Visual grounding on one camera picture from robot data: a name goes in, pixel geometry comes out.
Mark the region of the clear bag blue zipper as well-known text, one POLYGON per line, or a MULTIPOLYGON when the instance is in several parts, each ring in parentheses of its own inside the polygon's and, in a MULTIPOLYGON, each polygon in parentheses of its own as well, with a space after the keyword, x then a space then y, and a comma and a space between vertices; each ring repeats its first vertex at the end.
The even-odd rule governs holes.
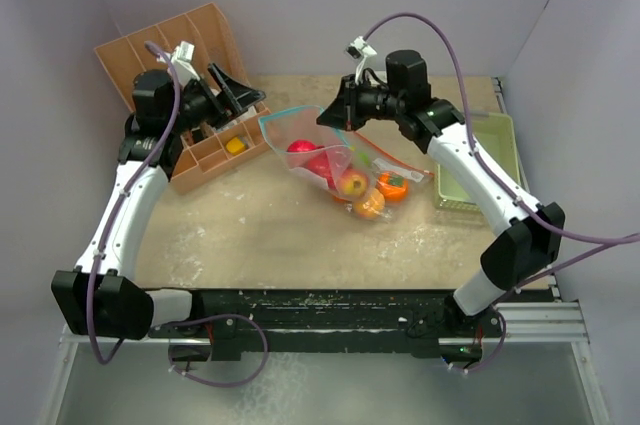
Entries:
POLYGON ((346 133, 316 123, 322 112, 320 106, 298 106, 258 123, 288 171, 340 200, 362 199, 373 188, 370 166, 358 157, 346 133))

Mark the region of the yellow grey block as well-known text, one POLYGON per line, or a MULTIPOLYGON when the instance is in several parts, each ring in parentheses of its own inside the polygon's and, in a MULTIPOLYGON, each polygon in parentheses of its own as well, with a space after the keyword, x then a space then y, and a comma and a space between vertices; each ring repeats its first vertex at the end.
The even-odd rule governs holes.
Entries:
POLYGON ((236 136, 226 143, 225 148, 231 156, 237 156, 246 151, 248 145, 242 137, 236 136))

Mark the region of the pink desk organizer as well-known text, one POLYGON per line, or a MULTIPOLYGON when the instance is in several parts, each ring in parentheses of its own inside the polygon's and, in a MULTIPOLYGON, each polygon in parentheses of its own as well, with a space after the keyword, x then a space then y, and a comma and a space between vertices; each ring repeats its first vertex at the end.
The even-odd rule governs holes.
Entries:
POLYGON ((266 151, 258 125, 269 113, 265 99, 227 126, 210 126, 205 121, 211 112, 219 111, 199 78, 203 75, 210 86, 220 90, 208 73, 209 63, 215 62, 226 74, 250 86, 230 25, 215 4, 100 45, 95 53, 131 111, 125 142, 129 157, 135 160, 143 160, 164 132, 174 107, 170 73, 179 74, 180 111, 163 155, 164 162, 173 167, 170 183, 176 192, 190 192, 266 151), (196 77, 180 75, 171 62, 181 41, 195 46, 192 64, 196 77), (236 136, 242 137, 248 148, 231 156, 225 145, 236 136))

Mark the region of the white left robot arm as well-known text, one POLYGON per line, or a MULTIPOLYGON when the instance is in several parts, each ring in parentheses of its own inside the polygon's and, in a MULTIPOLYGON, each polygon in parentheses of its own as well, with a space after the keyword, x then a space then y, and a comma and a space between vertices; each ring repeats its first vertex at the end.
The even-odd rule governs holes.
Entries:
POLYGON ((202 123, 224 126, 266 97, 214 63, 207 70, 218 93, 202 78, 181 84, 173 66, 134 78, 135 110, 125 122, 105 212, 74 267, 56 272, 51 282, 72 333, 139 340, 166 323, 184 337, 204 329, 206 314, 192 304, 191 292, 147 291, 135 284, 133 275, 152 212, 182 154, 183 134, 202 123))

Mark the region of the fake yellow orange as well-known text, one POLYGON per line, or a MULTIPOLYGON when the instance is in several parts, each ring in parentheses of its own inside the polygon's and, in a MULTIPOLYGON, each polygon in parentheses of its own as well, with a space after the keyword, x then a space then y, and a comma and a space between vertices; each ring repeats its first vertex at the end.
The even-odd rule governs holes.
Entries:
POLYGON ((376 219, 383 215, 385 206, 384 195, 374 188, 362 200, 353 203, 353 211, 361 218, 376 219))

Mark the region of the fake orange persimmon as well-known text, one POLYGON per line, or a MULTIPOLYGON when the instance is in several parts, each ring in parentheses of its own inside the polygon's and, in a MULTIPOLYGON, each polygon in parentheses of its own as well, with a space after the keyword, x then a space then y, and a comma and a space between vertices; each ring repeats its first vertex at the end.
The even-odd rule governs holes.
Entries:
POLYGON ((409 194, 409 181, 394 172, 381 173, 377 178, 376 188, 391 203, 404 201, 409 194))

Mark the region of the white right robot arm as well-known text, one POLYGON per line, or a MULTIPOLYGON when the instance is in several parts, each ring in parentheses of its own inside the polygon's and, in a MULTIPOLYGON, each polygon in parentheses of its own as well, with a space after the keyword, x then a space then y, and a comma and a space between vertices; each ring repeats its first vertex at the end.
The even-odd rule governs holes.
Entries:
POLYGON ((432 96, 427 64, 418 52, 394 51, 385 66, 384 85, 343 77, 316 122, 343 131, 356 131, 371 119, 395 122, 479 207, 495 239, 481 254, 479 271, 454 291, 456 305, 444 314, 452 334, 467 336, 479 326, 479 313, 557 259, 565 213, 555 203, 541 204, 512 180, 476 141, 463 114, 432 96))

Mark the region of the red fake pepper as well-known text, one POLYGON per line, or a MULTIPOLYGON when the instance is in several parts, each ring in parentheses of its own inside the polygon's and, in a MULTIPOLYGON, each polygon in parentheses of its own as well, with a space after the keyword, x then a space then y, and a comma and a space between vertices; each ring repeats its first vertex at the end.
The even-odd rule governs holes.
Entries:
POLYGON ((323 148, 304 167, 324 178, 331 187, 351 165, 351 150, 345 146, 323 148))

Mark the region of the clear bag red zipper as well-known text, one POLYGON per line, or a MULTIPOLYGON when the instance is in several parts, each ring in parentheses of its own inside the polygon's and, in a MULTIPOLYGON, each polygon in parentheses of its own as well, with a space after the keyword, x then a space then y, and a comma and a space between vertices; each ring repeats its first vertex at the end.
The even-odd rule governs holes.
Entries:
POLYGON ((408 165, 358 132, 350 133, 348 138, 352 163, 363 165, 373 177, 371 190, 362 198, 355 201, 334 198, 354 216, 389 221, 398 207, 407 204, 434 178, 432 171, 408 165))

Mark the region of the green fake fruit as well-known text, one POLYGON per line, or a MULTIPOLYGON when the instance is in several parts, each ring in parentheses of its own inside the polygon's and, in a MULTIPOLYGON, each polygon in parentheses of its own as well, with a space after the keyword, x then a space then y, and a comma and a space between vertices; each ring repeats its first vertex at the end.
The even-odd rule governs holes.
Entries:
POLYGON ((367 153, 361 151, 359 149, 353 149, 352 155, 354 161, 362 167, 370 168, 372 166, 372 161, 367 153))

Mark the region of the green perforated basket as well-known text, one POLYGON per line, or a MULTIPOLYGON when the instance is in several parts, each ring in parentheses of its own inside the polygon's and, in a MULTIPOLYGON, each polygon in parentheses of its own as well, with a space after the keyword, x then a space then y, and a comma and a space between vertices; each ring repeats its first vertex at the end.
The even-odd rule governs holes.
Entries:
POLYGON ((436 198, 441 207, 479 211, 490 221, 515 213, 511 194, 521 192, 512 119, 473 112, 431 140, 428 155, 437 163, 436 198))

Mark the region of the red yellow fake apple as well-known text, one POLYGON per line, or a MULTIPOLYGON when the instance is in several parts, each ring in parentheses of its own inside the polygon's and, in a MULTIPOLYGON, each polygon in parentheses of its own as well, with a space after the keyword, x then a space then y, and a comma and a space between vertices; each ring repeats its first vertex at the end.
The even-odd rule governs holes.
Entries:
POLYGON ((358 198, 369 188, 369 178, 360 170, 347 169, 336 182, 338 192, 347 198, 358 198))

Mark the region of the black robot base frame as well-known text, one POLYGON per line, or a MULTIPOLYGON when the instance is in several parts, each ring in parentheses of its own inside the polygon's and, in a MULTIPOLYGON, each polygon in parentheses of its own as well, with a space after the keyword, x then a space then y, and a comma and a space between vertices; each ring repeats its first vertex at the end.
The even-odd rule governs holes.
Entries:
POLYGON ((153 338, 213 343, 212 359, 243 352, 401 353, 476 360, 503 333, 498 314, 466 317, 449 290, 201 289, 184 325, 153 338))

